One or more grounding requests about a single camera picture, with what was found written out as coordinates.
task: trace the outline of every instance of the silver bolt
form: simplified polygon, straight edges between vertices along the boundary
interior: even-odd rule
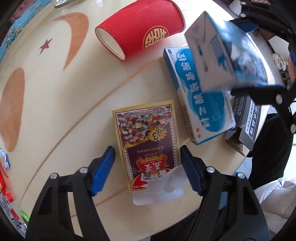
[[[82,167],[82,168],[80,168],[80,173],[87,173],[87,171],[88,171],[88,169],[87,169],[87,167]]]
[[[50,174],[50,179],[56,179],[57,178],[57,173],[52,173],[52,174]]]
[[[291,133],[294,134],[296,132],[296,125],[292,124],[290,130],[291,130]]]
[[[237,176],[240,178],[240,179],[244,179],[246,176],[242,173],[242,172],[239,172],[237,174]]]
[[[283,97],[280,94],[276,95],[276,102],[278,104],[281,104],[283,102]]]
[[[207,172],[214,173],[215,172],[215,168],[213,168],[213,167],[207,167]]]

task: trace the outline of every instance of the blue and white medicine box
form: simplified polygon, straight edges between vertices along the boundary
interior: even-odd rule
[[[232,107],[223,92],[202,93],[189,47],[166,48],[165,62],[195,144],[208,141],[235,126]]]
[[[258,50],[234,23],[203,12],[186,31],[185,37],[203,92],[268,83]]]

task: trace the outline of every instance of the tabletop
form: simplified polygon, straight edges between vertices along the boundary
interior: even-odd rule
[[[199,146],[189,141],[178,96],[162,57],[165,47],[186,43],[184,33],[164,39],[125,61],[98,41],[95,27],[131,2],[84,0],[61,9],[50,4],[24,27],[0,65],[0,97],[6,110],[0,115],[11,120],[6,131],[1,132],[0,148],[11,163],[5,179],[14,205],[30,214],[51,173],[72,174],[112,145],[116,150],[115,163],[103,191],[93,198],[112,241],[135,241],[160,232],[194,212],[201,202],[186,182],[179,199],[133,204],[118,152],[112,109],[172,99],[179,142],[186,144],[194,156],[229,175],[244,159],[226,144],[225,135]],[[205,10],[222,19],[232,19],[212,0],[176,2],[187,27]],[[274,83],[263,57],[262,60],[269,83]],[[10,113],[5,103],[13,103],[15,113]],[[259,128],[268,108],[262,107]],[[69,203],[74,229],[81,234],[73,198]]]

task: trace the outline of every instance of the star pattern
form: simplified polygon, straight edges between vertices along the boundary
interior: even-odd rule
[[[41,49],[40,54],[43,52],[44,49],[48,49],[49,48],[48,44],[50,43],[50,41],[52,41],[52,39],[49,40],[49,41],[46,39],[45,43],[40,47],[40,49]]]

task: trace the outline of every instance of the cup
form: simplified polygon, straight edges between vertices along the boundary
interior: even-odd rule
[[[138,0],[106,19],[95,32],[110,52],[125,60],[184,29],[184,16],[172,0]]]

